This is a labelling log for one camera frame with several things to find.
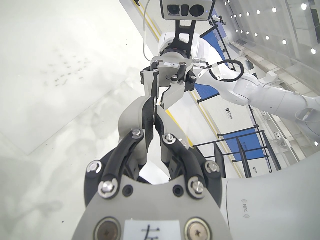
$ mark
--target yellow stripe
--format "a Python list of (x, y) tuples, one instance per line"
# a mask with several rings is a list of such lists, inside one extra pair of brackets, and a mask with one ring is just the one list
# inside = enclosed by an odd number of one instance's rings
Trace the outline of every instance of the yellow stripe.
[[(192, 98), (196, 101), (197, 99), (194, 97), (193, 92), (191, 91), (190, 93), (191, 93)], [(211, 121), (211, 119), (209, 117), (207, 117), (207, 115), (206, 115), (207, 112), (205, 111), (205, 108), (202, 108), (201, 104), (199, 104), (198, 107), (201, 109), (202, 114), (205, 116), (205, 120), (209, 123), (209, 126), (210, 126), (211, 130), (213, 131), (215, 137), (219, 140), (220, 138), (217, 136), (217, 129), (215, 129), (215, 124)], [(221, 143), (221, 145), (224, 148), (224, 150), (227, 151), (225, 145), (223, 143)], [(232, 162), (232, 159), (229, 155), (228, 155), (228, 158), (230, 159), (230, 162), (232, 163), (233, 168), (236, 171), (236, 173), (238, 174), (239, 178), (243, 178), (243, 175), (241, 174), (241, 171), (239, 170), (238, 166)]]
[[(141, 13), (142, 16), (143, 16), (144, 13), (141, 11), (141, 8), (140, 8), (139, 6), (137, 6), (137, 8), (139, 9), (140, 13)], [(148, 19), (146, 19), (145, 21), (146, 21), (146, 23), (148, 24), (148, 26), (150, 27), (150, 29), (151, 29), (151, 31), (153, 32), (153, 34), (155, 35), (155, 37), (156, 37), (156, 38), (158, 39), (158, 41), (159, 41), (159, 36), (155, 33), (154, 29), (151, 27)]]
[[(180, 125), (177, 123), (176, 119), (174, 119), (174, 117), (172, 116), (172, 114), (169, 112), (169, 110), (166, 110), (167, 114), (171, 117), (171, 119), (177, 124), (178, 127), (180, 127)], [(188, 140), (189, 146), (193, 147), (193, 144), (191, 142), (191, 140), (189, 139), (189, 137), (186, 136), (186, 139)]]

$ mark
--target black cable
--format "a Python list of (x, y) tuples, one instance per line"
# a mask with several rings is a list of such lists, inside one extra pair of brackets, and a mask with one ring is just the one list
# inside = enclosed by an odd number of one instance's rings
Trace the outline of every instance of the black cable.
[[(245, 72), (245, 68), (243, 67), (242, 63), (238, 60), (235, 59), (225, 59), (222, 61), (217, 62), (218, 65), (222, 64), (222, 63), (234, 63), (234, 64), (238, 64), (240, 66), (240, 74), (234, 78), (234, 79), (221, 79), (220, 81), (224, 81), (224, 82), (234, 82), (237, 81), (238, 79), (240, 79), (243, 75), (243, 73)], [(209, 69), (209, 73), (211, 75), (212, 78), (214, 78), (215, 80), (218, 80), (217, 77), (214, 75), (214, 73), (212, 72), (212, 70), (210, 68), (212, 68), (212, 65), (209, 65), (208, 62), (206, 62), (207, 65), (207, 69)]]

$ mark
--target white label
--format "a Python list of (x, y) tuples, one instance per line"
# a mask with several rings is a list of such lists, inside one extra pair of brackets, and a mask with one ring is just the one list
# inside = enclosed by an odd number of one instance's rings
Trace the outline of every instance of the white label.
[(205, 74), (208, 71), (207, 68), (204, 68), (202, 71), (199, 72), (198, 78), (200, 78), (203, 74)]
[(171, 67), (175, 67), (175, 68), (179, 67), (178, 63), (165, 62), (163, 65), (164, 66), (171, 66)]
[(123, 240), (181, 240), (179, 220), (125, 220)]

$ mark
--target white cable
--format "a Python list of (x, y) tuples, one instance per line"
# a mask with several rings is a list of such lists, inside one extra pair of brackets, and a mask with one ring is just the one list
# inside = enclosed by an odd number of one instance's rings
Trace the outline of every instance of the white cable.
[(144, 13), (143, 13), (143, 55), (147, 61), (151, 61), (146, 57), (146, 54), (144, 52), (144, 47), (145, 47), (145, 42), (146, 42), (146, 37), (147, 37), (147, 32), (145, 31), (145, 22), (146, 22), (146, 12), (147, 12), (147, 7), (148, 7), (149, 2), (150, 2), (150, 0), (148, 0), (146, 2)]
[[(284, 83), (284, 84), (286, 85), (286, 87), (289, 89), (288, 84), (287, 84), (285, 81), (281, 81), (281, 80), (270, 81), (270, 82), (268, 82), (268, 83), (263, 83), (262, 88), (264, 88), (266, 85), (271, 86), (272, 84), (274, 84), (274, 83), (276, 83), (276, 82)], [(291, 92), (293, 92), (293, 93), (296, 94), (296, 95), (300, 95), (300, 96), (304, 99), (306, 106), (307, 106), (307, 107), (309, 106), (307, 99), (306, 99), (302, 94), (300, 94), (298, 91), (291, 91)], [(298, 118), (298, 117), (297, 117), (297, 114), (298, 114), (299, 112), (301, 112), (302, 110), (299, 110), (299, 111), (297, 111), (297, 112), (294, 114), (294, 116), (295, 116), (295, 118), (296, 118), (297, 120), (302, 121), (302, 122), (305, 122), (305, 123), (319, 123), (319, 122), (320, 122), (320, 120), (318, 120), (318, 121), (306, 121), (306, 120), (303, 120), (303, 119)]]

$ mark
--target camera lens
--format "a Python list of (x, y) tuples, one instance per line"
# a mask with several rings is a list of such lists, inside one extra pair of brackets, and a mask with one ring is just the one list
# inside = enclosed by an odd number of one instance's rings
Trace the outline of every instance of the camera lens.
[(180, 15), (180, 6), (177, 4), (169, 4), (168, 15)]
[(189, 5), (183, 4), (181, 5), (181, 15), (187, 16), (189, 14)]
[(205, 11), (205, 9), (203, 8), (202, 5), (195, 4), (195, 5), (191, 6), (191, 8), (190, 8), (190, 15), (192, 15), (194, 17), (198, 17), (198, 16), (202, 15), (204, 11)]

